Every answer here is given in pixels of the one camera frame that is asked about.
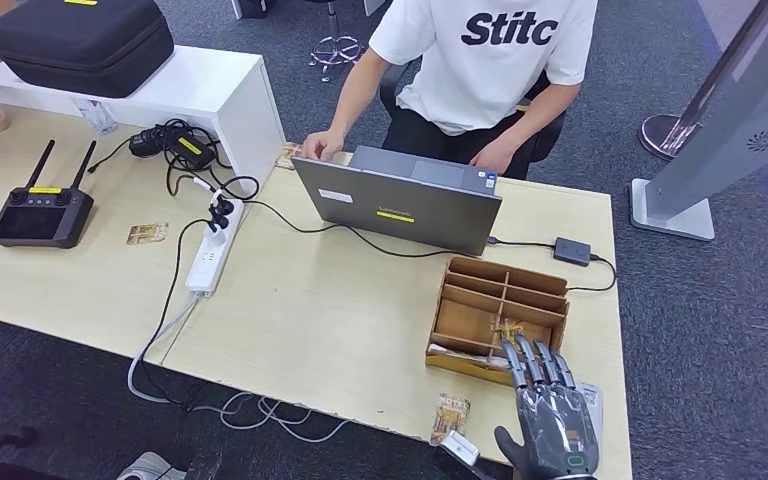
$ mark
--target white desk shelf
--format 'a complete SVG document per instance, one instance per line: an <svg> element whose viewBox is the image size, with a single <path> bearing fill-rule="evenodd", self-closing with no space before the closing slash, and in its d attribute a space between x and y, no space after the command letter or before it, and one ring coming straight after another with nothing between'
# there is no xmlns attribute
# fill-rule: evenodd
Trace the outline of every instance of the white desk shelf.
<svg viewBox="0 0 768 480"><path fill-rule="evenodd" d="M176 45L169 60L127 98L29 85L0 64L0 103L80 116L73 98L102 102L122 124L153 127L178 117L205 128L222 141L234 172L261 184L286 142L260 55ZM245 182L240 186L251 189Z"/></svg>

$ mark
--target man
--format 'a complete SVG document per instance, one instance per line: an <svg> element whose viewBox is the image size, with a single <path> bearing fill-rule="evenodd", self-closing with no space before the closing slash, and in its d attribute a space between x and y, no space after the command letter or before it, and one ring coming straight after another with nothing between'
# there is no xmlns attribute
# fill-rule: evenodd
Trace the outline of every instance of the man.
<svg viewBox="0 0 768 480"><path fill-rule="evenodd" d="M391 64L422 56L397 98L383 148L525 178L535 133L569 107L584 79L598 0L393 0L349 73L331 127L304 142L329 160ZM551 85L516 105L542 71Z"/></svg>

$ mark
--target gray carpet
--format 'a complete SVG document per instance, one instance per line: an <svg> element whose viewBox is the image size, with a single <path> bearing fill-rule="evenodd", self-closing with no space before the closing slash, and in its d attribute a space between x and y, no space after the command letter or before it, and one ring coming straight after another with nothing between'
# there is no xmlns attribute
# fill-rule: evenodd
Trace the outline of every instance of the gray carpet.
<svg viewBox="0 0 768 480"><path fill-rule="evenodd" d="M237 22L227 3L160 2L178 43L264 54L288 139L325 128L341 82L321 84L306 65L327 30L324 7L278 0L267 19ZM338 10L363 39L380 18L367 19L359 0L340 1ZM628 222L629 181L663 166L638 146L636 129L647 115L682 109L713 65L710 35L694 0L600 2L581 97L550 159L532 170L534 180L614 198L632 458L642 479L768 478L768 169L711 199L711 243ZM380 144L387 123L376 103L350 145ZM226 478L441 478L428 447L364 427L310 446L274 425L231 432L213 415L148 405L126 393L126 366L0 324L0 432L32 424L47 436L0 459L77 480L111 478L144 450L178 466L199 450L222 450ZM157 375L178 392L192 381ZM228 393L212 386L206 400ZM247 415L253 420L254 409ZM304 432L334 423L317 416Z"/></svg>

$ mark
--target wooden organizer box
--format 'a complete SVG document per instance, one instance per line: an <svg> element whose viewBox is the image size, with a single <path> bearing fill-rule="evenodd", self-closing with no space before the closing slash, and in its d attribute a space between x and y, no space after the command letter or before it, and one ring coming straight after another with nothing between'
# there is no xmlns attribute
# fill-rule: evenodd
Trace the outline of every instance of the wooden organizer box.
<svg viewBox="0 0 768 480"><path fill-rule="evenodd" d="M425 364L512 386L503 332L521 330L532 342L559 351L569 309L566 290L563 278L453 257L443 275ZM447 352L431 351L432 344Z"/></svg>

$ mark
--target gray laptop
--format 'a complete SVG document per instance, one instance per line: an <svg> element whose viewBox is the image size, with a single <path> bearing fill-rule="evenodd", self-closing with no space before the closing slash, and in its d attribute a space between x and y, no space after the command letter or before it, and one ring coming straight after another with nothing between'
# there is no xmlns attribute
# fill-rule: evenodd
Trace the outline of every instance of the gray laptop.
<svg viewBox="0 0 768 480"><path fill-rule="evenodd" d="M348 166L291 160L326 222L447 250L481 255L502 204L492 170L370 147Z"/></svg>

